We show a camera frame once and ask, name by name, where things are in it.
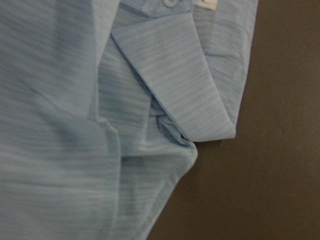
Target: brown surface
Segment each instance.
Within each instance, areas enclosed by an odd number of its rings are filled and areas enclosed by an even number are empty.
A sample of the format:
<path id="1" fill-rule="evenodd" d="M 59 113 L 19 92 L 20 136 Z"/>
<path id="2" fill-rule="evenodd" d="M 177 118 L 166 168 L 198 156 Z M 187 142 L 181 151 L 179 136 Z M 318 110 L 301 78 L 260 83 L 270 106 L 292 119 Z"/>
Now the brown surface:
<path id="1" fill-rule="evenodd" d="M 148 240 L 320 240 L 320 1 L 260 0 L 235 139 L 197 144 Z"/>

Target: striped shirt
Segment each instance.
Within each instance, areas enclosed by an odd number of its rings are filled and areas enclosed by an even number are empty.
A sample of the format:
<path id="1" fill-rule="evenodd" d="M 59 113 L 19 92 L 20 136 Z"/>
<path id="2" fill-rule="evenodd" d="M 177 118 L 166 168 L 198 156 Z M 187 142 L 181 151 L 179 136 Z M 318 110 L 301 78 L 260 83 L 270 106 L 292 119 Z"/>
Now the striped shirt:
<path id="1" fill-rule="evenodd" d="M 258 0 L 2 0 L 0 239 L 144 240 L 233 138 Z"/>

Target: white label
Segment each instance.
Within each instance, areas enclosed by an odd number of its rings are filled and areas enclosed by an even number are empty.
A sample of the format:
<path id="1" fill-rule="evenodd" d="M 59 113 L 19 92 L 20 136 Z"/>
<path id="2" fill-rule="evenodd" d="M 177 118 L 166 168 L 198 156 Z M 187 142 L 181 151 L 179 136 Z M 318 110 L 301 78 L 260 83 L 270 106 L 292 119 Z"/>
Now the white label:
<path id="1" fill-rule="evenodd" d="M 197 0 L 194 5 L 204 9 L 217 9 L 218 0 Z"/>

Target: light blue shirt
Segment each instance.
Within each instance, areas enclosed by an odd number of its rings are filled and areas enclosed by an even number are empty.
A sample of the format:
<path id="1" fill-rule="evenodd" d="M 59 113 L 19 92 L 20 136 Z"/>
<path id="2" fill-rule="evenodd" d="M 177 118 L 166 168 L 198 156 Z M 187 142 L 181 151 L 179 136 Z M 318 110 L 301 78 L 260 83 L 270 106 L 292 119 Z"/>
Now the light blue shirt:
<path id="1" fill-rule="evenodd" d="M 1 240 L 144 240 L 235 137 L 258 0 L 194 2 L 1 2 Z"/>

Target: button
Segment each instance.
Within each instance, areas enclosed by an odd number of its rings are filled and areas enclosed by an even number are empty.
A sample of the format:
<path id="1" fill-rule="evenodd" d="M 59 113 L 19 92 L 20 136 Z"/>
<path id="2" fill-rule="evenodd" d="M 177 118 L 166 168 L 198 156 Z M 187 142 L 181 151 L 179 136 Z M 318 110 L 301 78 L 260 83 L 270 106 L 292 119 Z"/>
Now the button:
<path id="1" fill-rule="evenodd" d="M 179 0 L 162 0 L 163 4 L 169 8 L 173 8 L 178 5 Z"/>

